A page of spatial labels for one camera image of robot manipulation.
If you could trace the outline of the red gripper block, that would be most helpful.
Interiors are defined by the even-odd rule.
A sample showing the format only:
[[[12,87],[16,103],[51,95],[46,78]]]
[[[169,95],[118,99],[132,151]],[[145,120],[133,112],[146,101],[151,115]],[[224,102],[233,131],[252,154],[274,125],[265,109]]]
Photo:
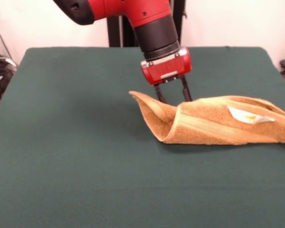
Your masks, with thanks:
[[[164,58],[141,62],[142,73],[150,85],[154,85],[158,100],[164,104],[166,98],[161,92],[161,83],[166,83],[172,78],[180,78],[183,85],[183,96],[186,102],[191,102],[192,97],[184,74],[192,70],[190,52],[187,47],[181,47],[176,53]]]

